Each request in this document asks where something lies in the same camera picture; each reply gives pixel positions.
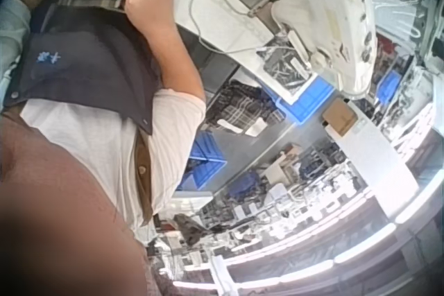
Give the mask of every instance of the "short sleeve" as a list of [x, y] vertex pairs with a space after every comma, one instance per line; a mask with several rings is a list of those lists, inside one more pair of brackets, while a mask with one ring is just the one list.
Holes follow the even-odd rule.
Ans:
[[161, 89], [156, 93], [153, 134], [148, 138], [154, 214], [171, 199], [179, 185], [205, 112], [205, 103], [190, 94], [171, 89]]

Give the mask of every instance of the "clothing pile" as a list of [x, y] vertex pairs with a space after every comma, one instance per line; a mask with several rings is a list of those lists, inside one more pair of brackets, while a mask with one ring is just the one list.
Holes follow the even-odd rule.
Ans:
[[215, 99], [207, 111], [209, 128], [256, 137], [266, 126], [285, 119], [261, 88], [237, 80], [226, 82]]

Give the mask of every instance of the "vest button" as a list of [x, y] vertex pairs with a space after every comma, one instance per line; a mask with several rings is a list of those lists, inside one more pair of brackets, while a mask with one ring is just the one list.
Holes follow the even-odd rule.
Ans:
[[146, 168], [144, 167], [144, 166], [139, 166], [139, 174], [140, 175], [145, 175], [145, 172], [146, 172]]

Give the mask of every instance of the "white shirt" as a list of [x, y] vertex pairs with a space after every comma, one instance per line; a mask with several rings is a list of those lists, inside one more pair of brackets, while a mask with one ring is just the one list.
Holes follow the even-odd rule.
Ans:
[[[161, 89], [154, 97], [153, 135], [148, 137], [154, 214], [171, 199], [182, 179], [205, 109], [201, 99], [173, 90]], [[135, 175], [137, 126], [131, 119], [112, 111], [40, 99], [27, 102], [22, 118], [83, 163], [136, 238], [149, 241], [140, 232], [144, 219]]]

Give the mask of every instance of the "light blue sleeve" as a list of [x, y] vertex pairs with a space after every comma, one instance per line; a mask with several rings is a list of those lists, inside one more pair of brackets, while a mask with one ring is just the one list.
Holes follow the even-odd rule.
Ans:
[[11, 70], [22, 53], [29, 34], [31, 12], [20, 0], [0, 2], [0, 110], [10, 82]]

